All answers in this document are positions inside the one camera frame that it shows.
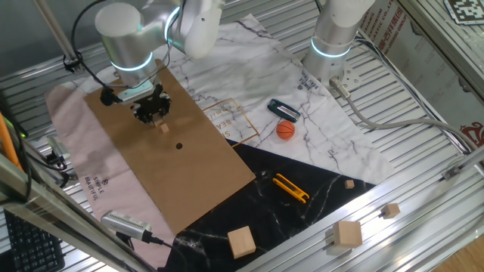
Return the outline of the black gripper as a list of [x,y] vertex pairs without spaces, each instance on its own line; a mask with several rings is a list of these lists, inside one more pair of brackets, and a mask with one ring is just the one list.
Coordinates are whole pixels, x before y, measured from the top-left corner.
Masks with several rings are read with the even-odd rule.
[[151,113],[158,113],[161,119],[169,112],[169,95],[162,85],[156,85],[153,94],[143,97],[135,102],[132,112],[136,119],[144,124],[151,123]]

